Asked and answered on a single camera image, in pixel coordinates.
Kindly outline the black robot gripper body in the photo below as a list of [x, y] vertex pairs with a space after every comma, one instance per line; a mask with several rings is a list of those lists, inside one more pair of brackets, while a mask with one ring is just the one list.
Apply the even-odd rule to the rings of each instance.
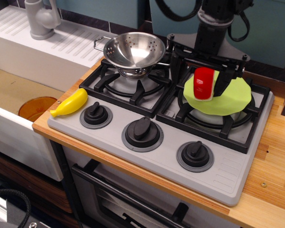
[[167, 36], [169, 49], [179, 57], [217, 71], [241, 74], [250, 56], [232, 46], [226, 39], [226, 28], [200, 24], [197, 33]]

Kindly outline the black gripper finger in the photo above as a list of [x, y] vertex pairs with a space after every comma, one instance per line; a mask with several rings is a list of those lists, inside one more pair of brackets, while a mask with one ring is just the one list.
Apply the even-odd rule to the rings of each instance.
[[214, 86], [214, 97], [221, 96], [231, 80], [236, 79], [238, 76], [238, 72], [233, 69], [220, 71]]
[[171, 54], [170, 58], [170, 72], [172, 81], [180, 81], [185, 74], [188, 66], [183, 58], [176, 53]]

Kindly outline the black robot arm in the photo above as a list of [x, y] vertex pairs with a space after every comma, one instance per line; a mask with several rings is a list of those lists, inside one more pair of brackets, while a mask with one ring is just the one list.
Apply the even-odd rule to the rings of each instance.
[[214, 96], [220, 96], [231, 80], [242, 77], [250, 57], [232, 46], [226, 39], [231, 35], [234, 17], [239, 15], [247, 30], [250, 24], [244, 10], [251, 0], [198, 0], [194, 11], [199, 18], [197, 33], [169, 34], [168, 49], [182, 59], [219, 71]]

